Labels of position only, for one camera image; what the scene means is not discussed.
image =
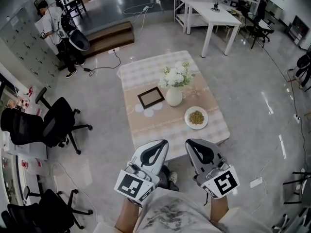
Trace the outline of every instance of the black office chair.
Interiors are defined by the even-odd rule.
[[[8,213],[5,211],[1,216],[9,230],[20,229],[20,231],[14,232],[68,233],[74,223],[82,230],[84,227],[78,223],[73,213],[91,215],[93,211],[81,212],[74,210],[71,207],[74,193],[78,193],[78,190],[71,191],[68,204],[66,204],[60,197],[61,192],[56,194],[48,189],[42,195],[39,204],[34,203],[29,206],[8,204]],[[24,195],[26,195],[25,199],[27,199],[28,196],[34,194],[26,187]]]
[[[59,98],[51,107],[44,99],[43,95],[47,89],[44,87],[35,102],[41,101],[49,111],[44,116],[44,120],[36,115],[27,114],[16,109],[5,109],[1,114],[1,129],[8,131],[11,140],[15,145],[24,145],[32,142],[43,142],[49,148],[60,146],[63,147],[67,135],[69,136],[77,154],[81,154],[72,136],[72,131],[88,128],[92,130],[91,125],[75,126],[74,115],[80,113],[79,110],[72,111],[70,105],[64,98]]]

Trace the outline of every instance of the white plate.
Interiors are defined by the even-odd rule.
[[[193,112],[196,112],[196,111],[201,112],[204,116],[204,121],[202,124],[193,124],[192,122],[190,122],[190,114]],[[208,115],[207,115],[206,111],[201,107],[198,107],[198,106],[190,107],[185,113],[185,122],[190,128],[192,128],[194,130],[200,130],[207,125]]]

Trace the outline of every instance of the locker cabinet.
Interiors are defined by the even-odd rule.
[[[53,91],[58,79],[59,59],[48,44],[40,38],[40,33],[28,17],[26,9],[21,9],[6,25],[0,29],[6,48],[0,55],[0,62],[17,78],[26,79],[25,86],[35,84],[42,88],[46,86]]]

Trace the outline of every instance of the wooden step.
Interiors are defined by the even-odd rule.
[[[106,52],[110,49],[122,47],[131,43],[134,43],[134,34],[132,31],[124,32],[101,41],[93,43],[88,51],[82,52],[85,58],[89,58],[101,52]]]
[[[118,35],[124,32],[129,32],[132,31],[132,24],[127,21],[124,23],[120,23],[118,25],[115,26],[111,26],[109,28],[106,29],[102,29],[99,30],[95,33],[91,33],[87,36],[87,39],[89,40],[90,44],[92,45],[92,43],[95,43],[103,38],[108,38],[108,37],[112,37],[114,35]]]

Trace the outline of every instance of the white t-shirt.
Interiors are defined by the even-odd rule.
[[[135,227],[137,233],[271,233],[272,231],[239,208],[230,209],[217,225],[211,224],[207,209],[169,191],[143,206]],[[94,233],[121,233],[99,223]]]
[[[44,33],[53,31],[54,33],[50,35],[52,42],[57,45],[61,42],[61,38],[68,37],[63,30],[60,19],[62,16],[63,10],[59,7],[49,7],[45,15],[42,18],[42,25]]]

